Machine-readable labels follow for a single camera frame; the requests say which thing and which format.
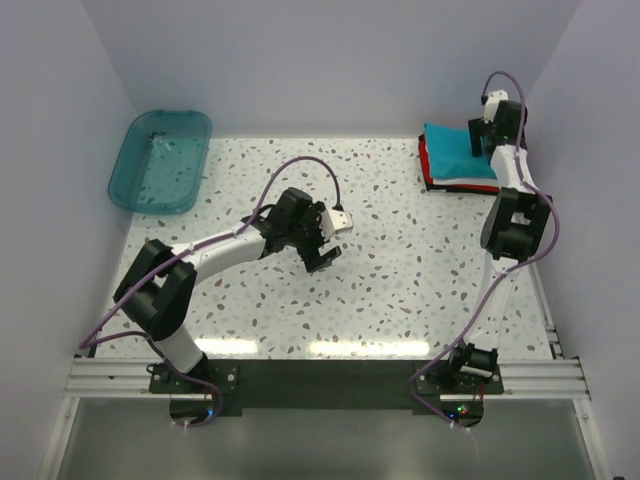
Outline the teal t shirt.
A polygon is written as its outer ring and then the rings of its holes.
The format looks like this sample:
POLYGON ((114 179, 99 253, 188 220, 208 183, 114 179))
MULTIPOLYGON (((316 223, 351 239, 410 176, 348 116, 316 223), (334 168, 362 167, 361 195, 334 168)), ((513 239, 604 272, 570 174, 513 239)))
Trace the teal t shirt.
POLYGON ((467 130, 425 123, 424 135, 431 175, 438 178, 496 178, 486 156, 471 154, 467 130))

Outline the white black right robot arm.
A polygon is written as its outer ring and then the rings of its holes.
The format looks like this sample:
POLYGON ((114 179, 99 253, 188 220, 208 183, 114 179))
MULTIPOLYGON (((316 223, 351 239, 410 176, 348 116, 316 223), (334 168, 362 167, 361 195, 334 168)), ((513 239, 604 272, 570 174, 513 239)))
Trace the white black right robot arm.
POLYGON ((472 322, 451 351, 445 368, 455 392, 478 391, 499 380, 502 322, 515 280, 538 252, 551 208, 537 191, 527 163, 527 109, 504 91, 482 96, 480 118, 468 122, 471 152, 486 157, 499 191, 481 231, 485 251, 480 297, 472 322))

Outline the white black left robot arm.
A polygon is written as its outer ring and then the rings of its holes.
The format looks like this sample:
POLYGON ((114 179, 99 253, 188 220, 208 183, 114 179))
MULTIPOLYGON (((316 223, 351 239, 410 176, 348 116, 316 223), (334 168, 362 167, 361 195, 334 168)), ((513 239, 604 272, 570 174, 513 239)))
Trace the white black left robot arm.
POLYGON ((146 242, 117 287, 116 307, 137 324, 158 352, 173 382, 185 392, 217 393, 207 355, 184 325, 194 289, 232 267, 294 249, 307 272, 332 264, 341 250, 325 245, 349 232, 353 219, 341 205, 328 207, 290 187, 234 228, 194 244, 146 242))

